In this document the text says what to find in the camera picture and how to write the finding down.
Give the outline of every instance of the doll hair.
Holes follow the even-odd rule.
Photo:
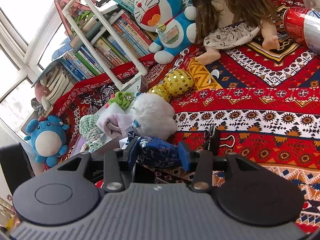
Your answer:
[[[192,0],[196,10],[196,41],[202,40],[218,26],[219,11],[211,4],[211,0]],[[234,14],[233,22],[240,19],[250,26],[258,26],[261,20],[278,18],[275,7],[269,0],[226,0],[229,10]]]

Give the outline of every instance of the green cloth toy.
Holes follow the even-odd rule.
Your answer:
[[[133,99],[133,94],[130,92],[118,91],[114,98],[111,98],[108,102],[109,105],[117,103],[122,109],[126,109]]]

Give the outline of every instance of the doll leg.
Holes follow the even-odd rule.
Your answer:
[[[221,54],[218,49],[214,49],[211,47],[205,47],[206,51],[204,54],[196,57],[196,61],[198,61],[202,65],[208,65],[218,59],[221,58]]]
[[[271,19],[265,19],[262,21],[261,34],[264,38],[262,47],[266,50],[280,49],[280,44],[277,36],[276,26]]]

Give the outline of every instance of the doll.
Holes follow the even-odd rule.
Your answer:
[[[220,49],[250,42],[259,33],[266,50],[279,49],[277,18],[269,0],[192,0],[196,10],[196,40],[204,39],[206,52],[196,60],[203,65],[220,59]]]

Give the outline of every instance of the gray cloth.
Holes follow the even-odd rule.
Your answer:
[[[42,104],[37,101],[36,98],[31,99],[31,106],[36,112],[38,112],[39,117],[41,117],[44,114],[44,108]]]

